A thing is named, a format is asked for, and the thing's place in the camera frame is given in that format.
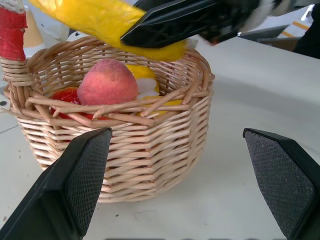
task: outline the wicker basket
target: wicker basket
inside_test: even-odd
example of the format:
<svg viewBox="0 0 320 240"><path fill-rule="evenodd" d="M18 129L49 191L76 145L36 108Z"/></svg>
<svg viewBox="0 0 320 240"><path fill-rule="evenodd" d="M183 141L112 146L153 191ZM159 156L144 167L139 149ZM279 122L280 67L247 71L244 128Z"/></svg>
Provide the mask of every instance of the wicker basket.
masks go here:
<svg viewBox="0 0 320 240"><path fill-rule="evenodd" d="M100 59L148 66L156 73L160 99L114 105L81 106L50 96L79 86ZM1 59L11 101L34 157L46 169L74 137L112 127L99 202L140 201L181 182L198 162L206 140L214 75L195 50L177 62L155 62L112 48L93 37L43 49L26 64ZM182 100L181 105L164 105ZM55 109L51 115L50 108ZM157 116L156 111L165 111ZM90 120L79 112L94 114ZM59 113L71 119L62 119ZM98 120L100 116L109 120Z"/></svg>

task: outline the yellow object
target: yellow object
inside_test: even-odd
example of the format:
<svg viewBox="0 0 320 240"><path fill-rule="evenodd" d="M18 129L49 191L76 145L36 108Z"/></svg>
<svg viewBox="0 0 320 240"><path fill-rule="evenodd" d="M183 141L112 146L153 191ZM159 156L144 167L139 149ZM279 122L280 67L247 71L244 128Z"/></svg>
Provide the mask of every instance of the yellow object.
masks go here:
<svg viewBox="0 0 320 240"><path fill-rule="evenodd" d="M157 61L176 61L186 51L186 40L158 49L122 44L121 36L145 12L121 0L30 0L30 2L70 28L95 36L126 52Z"/></svg>
<svg viewBox="0 0 320 240"><path fill-rule="evenodd" d="M141 79L141 78L154 79L156 81L156 87L154 90L157 93L160 93L159 83L156 80L156 74L154 71L152 71L152 69L150 69L147 66L130 65L130 64L126 64L126 67L132 72L135 79Z"/></svg>
<svg viewBox="0 0 320 240"><path fill-rule="evenodd" d="M142 100L148 100L148 99L160 99L160 98L163 98L163 96L145 96L144 98L142 98ZM182 100L173 100L173 101L168 101L166 102L163 106L178 106L178 105L181 105L182 104ZM150 115L153 115L153 114L158 114L157 117L165 114L167 111L153 111L151 112Z"/></svg>

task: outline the wicker weave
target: wicker weave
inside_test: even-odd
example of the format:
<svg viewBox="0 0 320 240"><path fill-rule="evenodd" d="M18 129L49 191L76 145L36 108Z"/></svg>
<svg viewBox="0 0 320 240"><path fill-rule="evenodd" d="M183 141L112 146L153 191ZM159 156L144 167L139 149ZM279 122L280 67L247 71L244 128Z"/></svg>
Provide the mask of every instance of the wicker weave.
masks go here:
<svg viewBox="0 0 320 240"><path fill-rule="evenodd" d="M88 70L103 58L150 67L164 97L97 106L50 99L57 90L79 86ZM41 50L26 64L1 59L1 65L8 82L5 95L11 101L10 113L17 117L43 169L59 158L74 137L112 127L99 202L152 198L181 182L200 158L214 75L193 49L180 61L155 62L84 37ZM172 100L182 100L182 104L164 105ZM166 113L157 116L155 111ZM93 120L79 112L93 114ZM71 119L62 119L59 113ZM100 116L110 120L98 120Z"/></svg>

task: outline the red tape on handle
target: red tape on handle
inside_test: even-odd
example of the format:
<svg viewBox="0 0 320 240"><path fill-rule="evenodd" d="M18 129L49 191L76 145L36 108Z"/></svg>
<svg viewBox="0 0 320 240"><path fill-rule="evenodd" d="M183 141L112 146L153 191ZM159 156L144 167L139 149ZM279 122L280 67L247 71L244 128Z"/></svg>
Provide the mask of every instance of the red tape on handle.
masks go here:
<svg viewBox="0 0 320 240"><path fill-rule="evenodd" d="M0 56L3 59L26 60L24 33L27 28L26 13L17 13L0 7Z"/></svg>

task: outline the white table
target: white table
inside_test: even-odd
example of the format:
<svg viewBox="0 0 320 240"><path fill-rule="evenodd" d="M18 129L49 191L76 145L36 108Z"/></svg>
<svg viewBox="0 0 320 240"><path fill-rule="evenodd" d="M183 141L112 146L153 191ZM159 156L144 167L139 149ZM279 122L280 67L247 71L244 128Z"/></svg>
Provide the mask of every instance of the white table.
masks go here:
<svg viewBox="0 0 320 240"><path fill-rule="evenodd" d="M216 74L201 161L155 199L98 204L85 240L284 238L242 132L249 127L293 138L320 163L320 60L240 38L215 47L201 42L197 49ZM0 114L0 227L41 173L16 125Z"/></svg>

